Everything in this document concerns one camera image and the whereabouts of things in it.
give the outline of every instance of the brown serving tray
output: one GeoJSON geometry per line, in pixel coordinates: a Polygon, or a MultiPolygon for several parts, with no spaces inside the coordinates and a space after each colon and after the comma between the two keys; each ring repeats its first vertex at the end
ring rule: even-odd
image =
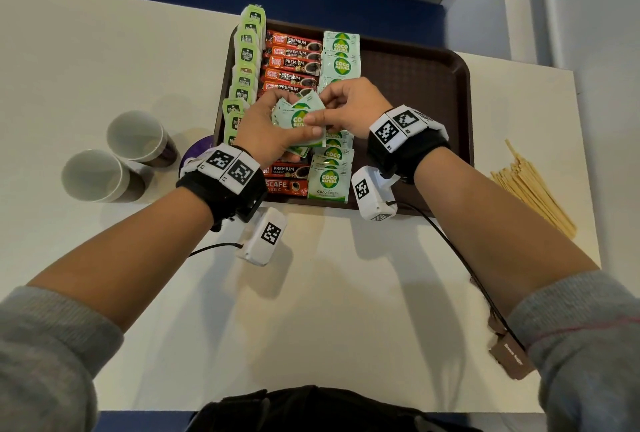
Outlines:
{"type": "MultiPolygon", "coordinates": [[[[267,29],[313,40],[322,40],[324,31],[277,21],[267,21],[267,29]]],[[[221,106],[222,100],[227,97],[229,87],[231,87],[231,68],[234,65],[234,58],[232,34],[216,117],[214,131],[216,144],[222,143],[224,135],[225,122],[221,106]]],[[[450,50],[426,48],[361,36],[360,58],[362,60],[362,76],[371,80],[389,103],[394,107],[407,105],[420,110],[438,122],[442,122],[449,133],[449,144],[451,144],[452,151],[473,166],[470,77],[469,69],[460,56],[450,50]]],[[[355,149],[353,172],[363,166],[371,165],[367,160],[367,142],[365,140],[354,140],[353,148],[355,149]]],[[[411,203],[430,216],[433,215],[415,186],[398,182],[393,185],[392,189],[397,201],[411,203]]],[[[269,194],[267,201],[358,209],[356,196],[351,185],[347,203],[309,200],[299,196],[281,194],[269,194]]],[[[398,213],[417,214],[416,211],[402,206],[398,207],[398,213]]]]}

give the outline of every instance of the gray sleeve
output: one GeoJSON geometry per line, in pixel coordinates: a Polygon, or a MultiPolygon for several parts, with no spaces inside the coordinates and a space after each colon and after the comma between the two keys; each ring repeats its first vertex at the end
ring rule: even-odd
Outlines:
{"type": "Polygon", "coordinates": [[[36,287],[12,291],[0,303],[0,429],[90,431],[93,379],[122,341],[114,323],[79,302],[36,287]]]}
{"type": "Polygon", "coordinates": [[[508,319],[541,376],[548,430],[640,427],[640,301],[602,271],[556,282],[508,319]]]}

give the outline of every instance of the bundle of wooden stirrers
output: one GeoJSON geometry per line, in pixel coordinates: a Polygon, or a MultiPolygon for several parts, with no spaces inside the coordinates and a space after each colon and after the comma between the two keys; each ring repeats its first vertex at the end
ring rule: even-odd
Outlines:
{"type": "Polygon", "coordinates": [[[532,163],[515,151],[507,140],[507,146],[516,159],[511,167],[500,172],[491,172],[491,179],[525,202],[554,225],[571,240],[575,237],[576,227],[560,205],[551,195],[549,188],[532,163]]]}

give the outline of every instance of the person's left hand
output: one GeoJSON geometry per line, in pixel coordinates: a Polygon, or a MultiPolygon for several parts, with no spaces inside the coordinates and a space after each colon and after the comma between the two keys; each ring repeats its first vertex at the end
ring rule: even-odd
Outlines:
{"type": "MultiPolygon", "coordinates": [[[[284,98],[290,104],[298,101],[298,96],[285,90],[272,89],[264,93],[249,107],[240,121],[234,145],[246,149],[252,158],[266,168],[282,156],[287,147],[312,141],[322,136],[322,128],[317,126],[283,129],[271,122],[271,109],[279,99],[284,98]]],[[[287,153],[288,161],[299,161],[300,157],[287,153]]]]}

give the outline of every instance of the white device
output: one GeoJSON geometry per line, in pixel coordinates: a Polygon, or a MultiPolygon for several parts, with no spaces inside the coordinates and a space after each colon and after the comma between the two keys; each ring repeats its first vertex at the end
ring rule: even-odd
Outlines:
{"type": "Polygon", "coordinates": [[[364,219],[382,221],[396,215],[398,206],[388,205],[387,202],[394,200],[391,185],[398,179],[400,176],[397,175],[384,179],[380,171],[371,166],[363,166],[355,172],[351,177],[351,184],[356,193],[360,215],[364,219]]]}
{"type": "Polygon", "coordinates": [[[243,237],[247,235],[248,238],[244,246],[236,251],[236,256],[264,267],[269,263],[286,227],[287,217],[276,208],[258,208],[245,226],[243,237]]]}

